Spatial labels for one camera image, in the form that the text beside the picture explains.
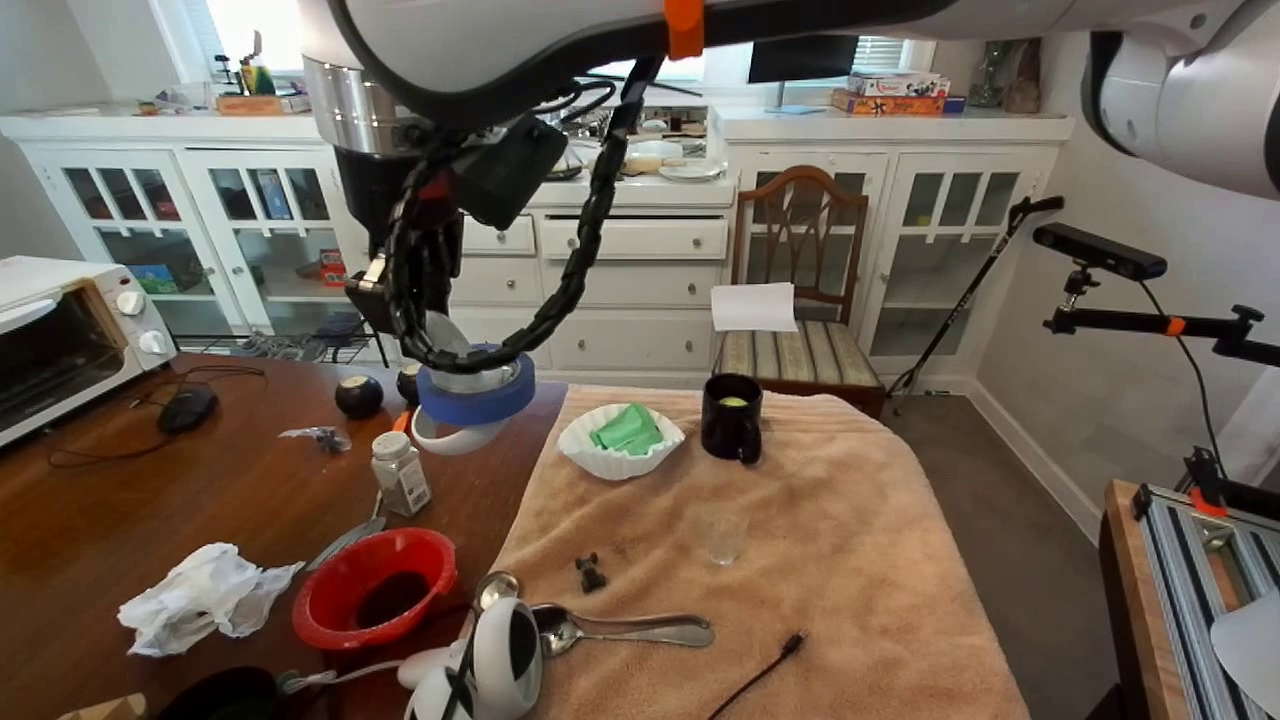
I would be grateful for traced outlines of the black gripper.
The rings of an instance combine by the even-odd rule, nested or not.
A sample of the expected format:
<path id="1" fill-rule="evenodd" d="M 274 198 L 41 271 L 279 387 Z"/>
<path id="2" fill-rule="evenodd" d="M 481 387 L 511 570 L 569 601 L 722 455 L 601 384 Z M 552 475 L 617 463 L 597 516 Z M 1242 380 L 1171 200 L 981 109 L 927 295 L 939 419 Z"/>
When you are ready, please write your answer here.
<path id="1" fill-rule="evenodd" d="M 336 153 L 343 200 L 367 234 L 367 267 L 352 271 L 343 292 L 401 359 L 423 359 L 422 324 L 437 351 L 464 351 L 461 327 L 445 318 L 464 221 L 510 230 L 565 148 L 555 124 L 526 116 L 492 139 L 418 133 L 394 157 Z"/>

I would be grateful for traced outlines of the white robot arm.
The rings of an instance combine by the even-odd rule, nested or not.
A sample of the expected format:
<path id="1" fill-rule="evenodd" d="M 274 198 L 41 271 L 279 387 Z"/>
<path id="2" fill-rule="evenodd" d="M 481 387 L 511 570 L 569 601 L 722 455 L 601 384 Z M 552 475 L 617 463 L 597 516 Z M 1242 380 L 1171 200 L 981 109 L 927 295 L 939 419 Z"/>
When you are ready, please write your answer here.
<path id="1" fill-rule="evenodd" d="M 888 31 L 1033 42 L 1085 31 L 1085 112 L 1115 153 L 1175 177 L 1280 192 L 1280 0 L 296 0 L 321 136 L 367 230 L 350 299 L 409 355 L 445 374 L 542 350 L 580 303 L 601 254 L 641 92 L 667 60 L 723 43 Z M 552 100 L 629 69 L 562 289 L 510 342 L 449 345 L 461 223 L 510 223 L 548 182 L 565 136 Z"/>

